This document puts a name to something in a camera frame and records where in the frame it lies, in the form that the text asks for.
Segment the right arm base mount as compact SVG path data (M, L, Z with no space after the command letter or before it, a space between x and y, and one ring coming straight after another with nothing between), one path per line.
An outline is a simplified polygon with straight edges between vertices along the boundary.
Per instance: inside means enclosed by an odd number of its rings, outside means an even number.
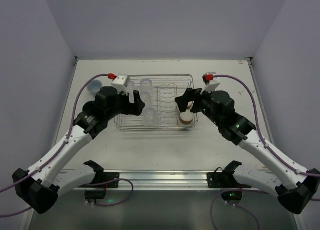
M216 168L213 172L207 172L206 180L209 188L220 188L222 199L230 204L239 204L242 200L242 191L227 191L222 193L224 189L240 189L245 185L238 183L233 176L237 167L242 165L241 162L233 160L224 169Z

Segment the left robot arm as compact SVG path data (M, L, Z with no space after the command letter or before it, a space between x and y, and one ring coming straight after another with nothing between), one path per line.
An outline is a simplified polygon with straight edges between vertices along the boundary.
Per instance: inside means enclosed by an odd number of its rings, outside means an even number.
M98 163L89 160L77 169L60 174L74 155L108 127L119 114L139 116L145 103L137 90L130 97L114 87L102 87L95 99L87 102L71 123L65 136L38 162L27 170L18 168L12 175L17 195L36 212L48 211L65 192L78 186L105 186L108 179Z

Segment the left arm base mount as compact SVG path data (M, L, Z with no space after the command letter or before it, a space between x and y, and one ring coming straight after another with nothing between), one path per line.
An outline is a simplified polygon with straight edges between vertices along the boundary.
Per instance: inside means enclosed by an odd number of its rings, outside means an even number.
M95 172L95 176L91 181L91 184L103 183L120 177L119 172L105 172L104 168L93 160L86 161L84 164L90 166ZM94 203L97 203L97 200L102 200L106 197L108 187L117 188L118 185L118 182L100 184L96 186L98 190L85 190L84 197L90 202L94 201Z

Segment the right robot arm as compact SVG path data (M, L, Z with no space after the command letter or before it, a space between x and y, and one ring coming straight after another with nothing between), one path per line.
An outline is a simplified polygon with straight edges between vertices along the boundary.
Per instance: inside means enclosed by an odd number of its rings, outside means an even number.
M257 126L236 113L235 101L226 91L208 93L202 89L186 89L175 98L180 112L193 102L191 112L202 112L217 127L221 135L260 160L271 174L252 170L233 160L222 171L219 180L228 187L254 187L275 197L283 207L300 214L320 185L319 171L306 169L288 158L272 143L259 135Z

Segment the light blue footed cup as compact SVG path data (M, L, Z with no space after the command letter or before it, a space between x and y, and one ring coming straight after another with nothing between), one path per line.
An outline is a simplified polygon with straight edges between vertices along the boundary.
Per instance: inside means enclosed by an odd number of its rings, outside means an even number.
M92 80L88 85L87 85L87 91L88 93L92 96L95 97L96 94L100 91L102 88L103 84L100 80Z

